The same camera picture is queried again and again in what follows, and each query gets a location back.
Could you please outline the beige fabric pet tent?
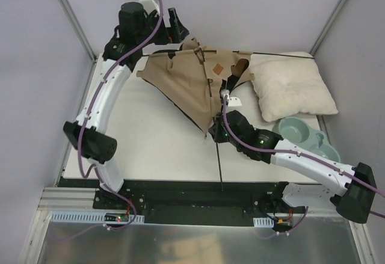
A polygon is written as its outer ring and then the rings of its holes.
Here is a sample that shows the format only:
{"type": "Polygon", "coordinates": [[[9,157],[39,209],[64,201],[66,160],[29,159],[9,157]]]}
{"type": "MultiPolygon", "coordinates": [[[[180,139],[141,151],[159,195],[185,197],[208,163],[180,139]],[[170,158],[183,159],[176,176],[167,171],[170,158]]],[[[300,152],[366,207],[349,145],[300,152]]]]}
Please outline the beige fabric pet tent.
{"type": "MultiPolygon", "coordinates": [[[[175,54],[151,54],[143,70],[137,76],[156,87],[173,102],[204,134],[212,125],[208,84],[198,52],[200,42],[196,38],[181,45],[175,54]]],[[[249,70],[251,52],[228,51],[201,45],[206,60],[206,73],[212,79],[212,97],[215,116],[221,112],[222,89],[232,91],[253,80],[249,70]]]]}

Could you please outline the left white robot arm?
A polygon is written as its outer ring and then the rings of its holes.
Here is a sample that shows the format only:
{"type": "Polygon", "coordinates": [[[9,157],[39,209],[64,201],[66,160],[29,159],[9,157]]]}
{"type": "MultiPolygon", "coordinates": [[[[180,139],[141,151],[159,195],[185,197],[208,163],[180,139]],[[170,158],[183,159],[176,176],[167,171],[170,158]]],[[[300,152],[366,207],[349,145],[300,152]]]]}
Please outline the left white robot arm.
{"type": "Polygon", "coordinates": [[[105,45],[97,84],[81,113],[73,122],[64,123],[63,131],[77,151],[81,177],[87,178],[90,170],[83,169],[82,161],[90,163],[100,186],[108,191],[106,202],[113,209],[126,205],[127,195],[121,191],[124,180],[113,159],[117,140],[106,134],[112,108],[120,90],[143,56],[143,48],[150,44],[181,43],[189,34],[180,21],[175,8],[168,9],[169,26],[155,6],[145,8],[143,3],[124,3],[119,11],[119,23],[105,45]]]}

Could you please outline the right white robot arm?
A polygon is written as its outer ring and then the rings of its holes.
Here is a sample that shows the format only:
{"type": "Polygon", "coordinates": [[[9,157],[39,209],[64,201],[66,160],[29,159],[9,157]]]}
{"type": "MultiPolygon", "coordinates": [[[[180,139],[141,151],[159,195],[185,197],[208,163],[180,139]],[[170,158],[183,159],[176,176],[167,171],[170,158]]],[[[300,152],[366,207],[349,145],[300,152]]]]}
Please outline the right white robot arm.
{"type": "Polygon", "coordinates": [[[355,223],[365,224],[371,214],[377,189],[372,168],[335,162],[302,149],[281,135],[256,129],[238,111],[219,115],[209,128],[216,143],[231,143],[254,161],[262,161],[300,173],[320,187],[289,182],[277,184],[271,207],[285,212],[290,207],[321,206],[355,223]]]}

